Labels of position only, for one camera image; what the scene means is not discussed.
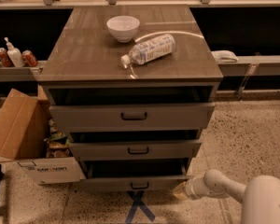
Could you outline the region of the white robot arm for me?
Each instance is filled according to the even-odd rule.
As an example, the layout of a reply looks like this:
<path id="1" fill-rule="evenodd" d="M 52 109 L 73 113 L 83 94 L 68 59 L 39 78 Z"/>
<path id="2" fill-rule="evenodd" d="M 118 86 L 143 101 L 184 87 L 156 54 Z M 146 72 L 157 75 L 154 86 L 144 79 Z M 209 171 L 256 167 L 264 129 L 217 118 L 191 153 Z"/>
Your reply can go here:
<path id="1" fill-rule="evenodd" d="M 244 185 L 211 169 L 181 182 L 173 194 L 180 200 L 232 197 L 242 205 L 241 224 L 280 224 L 280 179 L 274 176 L 259 175 Z"/>

